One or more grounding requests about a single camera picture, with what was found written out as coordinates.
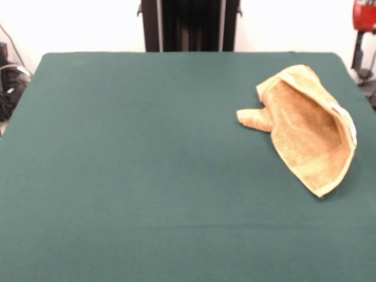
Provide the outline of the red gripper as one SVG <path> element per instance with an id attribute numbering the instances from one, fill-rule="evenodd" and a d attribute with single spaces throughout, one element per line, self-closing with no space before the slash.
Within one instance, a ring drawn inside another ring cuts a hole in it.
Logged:
<path id="1" fill-rule="evenodd" d="M 364 31 L 375 31 L 375 1 L 355 0 L 352 8 L 353 27 L 357 38 L 352 60 L 352 69 L 360 69 L 363 59 L 362 40 Z"/>

